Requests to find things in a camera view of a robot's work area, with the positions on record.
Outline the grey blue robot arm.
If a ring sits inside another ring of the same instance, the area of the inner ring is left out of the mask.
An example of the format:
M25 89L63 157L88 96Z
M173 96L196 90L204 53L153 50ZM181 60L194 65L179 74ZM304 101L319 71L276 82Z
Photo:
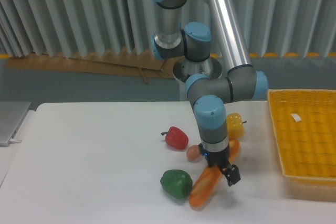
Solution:
M153 0L157 29L151 37L154 55L180 57L173 74L185 87L201 138L199 150L209 167L217 167L229 185L240 181L239 169L229 160L225 104L258 100L268 90L266 75L256 71L240 29L233 0L203 0L213 28L200 22L181 26L187 0Z

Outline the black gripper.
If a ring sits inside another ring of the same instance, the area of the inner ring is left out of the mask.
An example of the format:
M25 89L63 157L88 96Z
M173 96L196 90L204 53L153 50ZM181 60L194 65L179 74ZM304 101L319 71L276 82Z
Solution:
M217 166L221 170L222 174L227 179L229 187L240 181L239 168L236 165L231 165L229 161L229 145L219 152L210 152L206 150L202 143L198 145L198 149L200 154L207 160L208 167Z

